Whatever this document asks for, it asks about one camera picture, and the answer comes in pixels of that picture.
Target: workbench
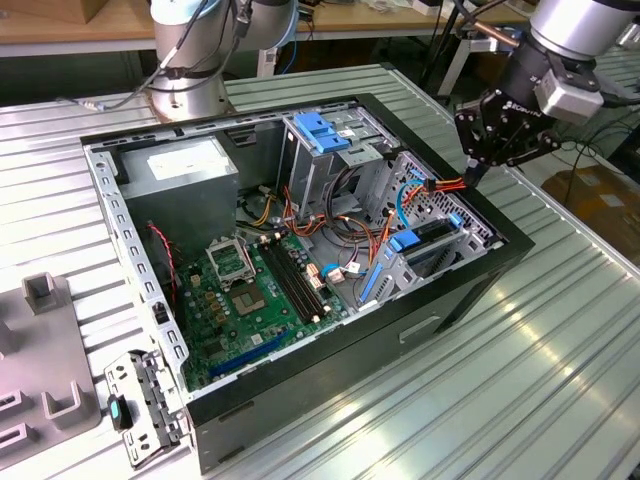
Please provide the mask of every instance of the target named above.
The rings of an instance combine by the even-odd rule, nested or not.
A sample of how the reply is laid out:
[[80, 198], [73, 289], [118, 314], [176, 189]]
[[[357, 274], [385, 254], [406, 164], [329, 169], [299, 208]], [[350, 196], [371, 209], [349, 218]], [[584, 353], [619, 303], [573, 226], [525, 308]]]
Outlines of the workbench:
[[[455, 168], [450, 115], [381, 66], [227, 83], [240, 111], [370, 92]], [[123, 95], [108, 101], [115, 102]], [[104, 114], [0, 109], [0, 288], [64, 275], [105, 413], [95, 429], [3, 471], [132, 476], [106, 416], [104, 367], [148, 336], [78, 137], [153, 124], [142, 97]], [[480, 190], [536, 243], [455, 327], [218, 467], [219, 479], [626, 478], [640, 460], [640, 272], [517, 171]], [[196, 478], [182, 445], [136, 478]]]
[[[521, 25], [526, 19], [499, 6], [480, 17], [492, 25]], [[368, 6], [322, 4], [315, 8], [313, 40], [430, 35], [436, 16], [413, 9], [380, 13]], [[440, 28], [446, 20], [440, 22]], [[298, 24], [298, 41], [311, 39]], [[127, 50], [155, 50], [153, 21], [145, 0], [109, 0], [86, 25], [9, 12], [0, 19], [0, 57]]]

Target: metal bracket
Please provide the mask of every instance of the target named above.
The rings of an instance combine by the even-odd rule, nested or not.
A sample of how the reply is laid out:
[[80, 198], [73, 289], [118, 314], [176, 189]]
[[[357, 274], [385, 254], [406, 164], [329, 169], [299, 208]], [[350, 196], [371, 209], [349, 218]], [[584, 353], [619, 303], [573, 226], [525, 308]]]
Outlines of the metal bracket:
[[141, 468], [188, 433], [178, 390], [159, 350], [129, 352], [105, 371], [109, 392], [124, 397], [133, 426], [122, 435], [129, 462]]
[[71, 404], [68, 398], [55, 400], [49, 392], [42, 392], [44, 417], [52, 421], [58, 430], [73, 427], [91, 415], [90, 400], [75, 380], [71, 381]]

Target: motherboard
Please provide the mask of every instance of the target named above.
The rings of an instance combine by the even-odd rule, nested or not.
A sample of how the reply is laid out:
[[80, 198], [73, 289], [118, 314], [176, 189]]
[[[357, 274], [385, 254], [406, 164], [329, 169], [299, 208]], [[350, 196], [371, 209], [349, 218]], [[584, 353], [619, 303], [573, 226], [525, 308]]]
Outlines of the motherboard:
[[[348, 316], [295, 236], [267, 244], [242, 245], [240, 239], [237, 253], [230, 240], [225, 242], [176, 272], [184, 305], [181, 331], [189, 348], [183, 366], [189, 391]], [[228, 283], [247, 267], [255, 272], [252, 278]]]

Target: wooden table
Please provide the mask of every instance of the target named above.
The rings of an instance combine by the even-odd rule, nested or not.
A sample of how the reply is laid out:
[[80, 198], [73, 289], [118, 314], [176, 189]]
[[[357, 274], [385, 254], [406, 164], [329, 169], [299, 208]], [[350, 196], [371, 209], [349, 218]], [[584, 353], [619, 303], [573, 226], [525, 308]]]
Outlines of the wooden table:
[[[497, 7], [482, 19], [494, 25], [518, 25], [526, 19]], [[368, 6], [325, 4], [315, 9], [314, 40], [430, 35], [435, 15], [412, 9], [379, 13]], [[298, 25], [298, 40], [309, 26]], [[110, 0], [86, 25], [9, 12], [0, 20], [0, 57], [154, 49], [153, 21], [145, 0]]]

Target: power cable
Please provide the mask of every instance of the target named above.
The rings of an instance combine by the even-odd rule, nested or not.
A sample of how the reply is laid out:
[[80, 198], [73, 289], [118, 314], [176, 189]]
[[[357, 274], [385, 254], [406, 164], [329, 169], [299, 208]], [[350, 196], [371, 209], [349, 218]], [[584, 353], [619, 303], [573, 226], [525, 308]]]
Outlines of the power cable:
[[569, 185], [567, 186], [567, 193], [564, 197], [564, 201], [562, 202], [562, 205], [564, 205], [565, 207], [567, 206], [567, 202], [569, 201], [569, 196], [571, 195], [571, 189], [573, 187], [573, 182], [576, 176], [576, 171], [578, 169], [578, 162], [580, 162], [580, 158], [582, 157], [584, 151], [587, 148], [587, 145], [591, 144], [595, 138], [601, 134], [602, 132], [604, 132], [607, 128], [613, 126], [616, 124], [616, 122], [622, 121], [625, 118], [630, 117], [631, 115], [634, 115], [636, 112], [631, 110], [629, 112], [627, 112], [625, 115], [623, 115], [620, 118], [616, 118], [614, 120], [611, 120], [607, 123], [605, 123], [604, 125], [602, 125], [599, 129], [597, 129], [595, 131], [595, 133], [593, 135], [591, 135], [591, 137], [589, 137], [589, 140], [587, 140], [587, 142], [585, 144], [583, 144], [582, 149], [580, 150], [580, 153], [578, 153], [578, 156], [576, 157], [576, 161], [573, 163], [573, 167], [571, 169], [571, 175], [569, 177]]

